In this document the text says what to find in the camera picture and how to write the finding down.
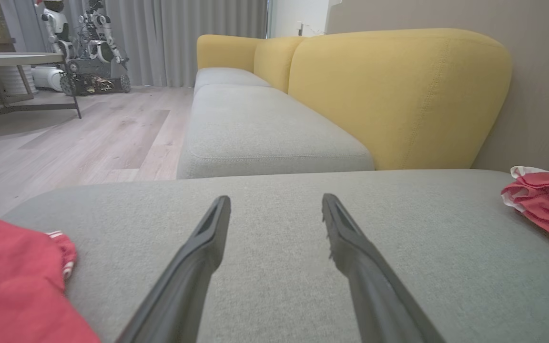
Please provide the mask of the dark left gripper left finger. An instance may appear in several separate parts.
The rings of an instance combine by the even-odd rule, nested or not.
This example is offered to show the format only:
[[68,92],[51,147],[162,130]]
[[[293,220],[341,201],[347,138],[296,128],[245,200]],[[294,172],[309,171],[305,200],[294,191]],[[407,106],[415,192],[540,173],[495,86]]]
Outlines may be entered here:
[[119,343],[195,343],[226,246],[231,200],[217,197],[140,304]]

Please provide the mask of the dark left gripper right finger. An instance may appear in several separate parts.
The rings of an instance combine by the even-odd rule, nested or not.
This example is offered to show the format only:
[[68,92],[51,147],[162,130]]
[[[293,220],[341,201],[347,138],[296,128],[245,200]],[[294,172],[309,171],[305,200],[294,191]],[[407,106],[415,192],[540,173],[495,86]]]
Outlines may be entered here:
[[341,200],[325,193],[322,214],[330,256],[348,279],[362,341],[444,342],[444,337]]

